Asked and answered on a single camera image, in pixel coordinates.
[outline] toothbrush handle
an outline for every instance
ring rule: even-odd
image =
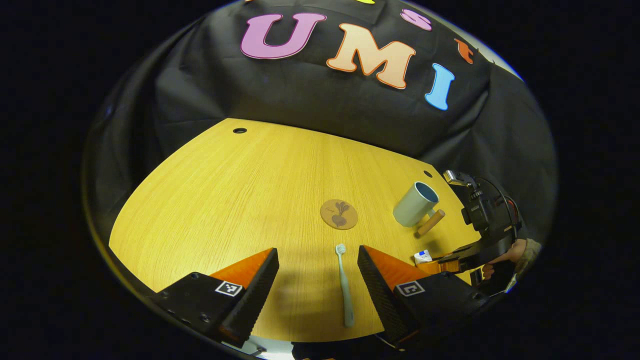
[[[349,281],[347,280],[347,275],[342,269],[342,261],[340,261],[340,286],[342,287],[342,300],[344,302],[344,326],[352,327],[355,323],[355,318],[353,316],[351,293],[349,292]]]

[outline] blue letter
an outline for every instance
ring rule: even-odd
[[[447,94],[449,94],[449,86],[456,77],[442,65],[434,63],[433,68],[436,70],[436,78],[433,80],[431,92],[425,94],[424,99],[436,108],[446,110],[448,108]]]

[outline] human hand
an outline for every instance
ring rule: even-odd
[[[487,264],[485,264],[485,266],[482,267],[483,277],[487,280],[491,279],[491,275],[493,275],[494,273],[493,264],[495,263],[499,263],[505,260],[509,260],[513,263],[517,263],[518,260],[520,260],[520,258],[522,257],[522,254],[524,253],[524,249],[526,247],[527,247],[527,240],[517,239],[507,252],[489,261]]]

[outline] wooden dowel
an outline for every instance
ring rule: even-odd
[[[415,233],[415,236],[419,238],[422,235],[426,234],[429,230],[436,226],[436,224],[439,223],[440,220],[442,220],[444,215],[444,210],[439,209],[438,211],[436,211],[436,213],[432,217],[430,217],[429,220],[427,220],[427,222],[420,227],[420,229],[418,229],[418,231]]]

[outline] toothpaste tube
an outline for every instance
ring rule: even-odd
[[[431,255],[429,255],[429,250],[417,252],[415,255],[413,255],[413,258],[416,265],[432,261]]]

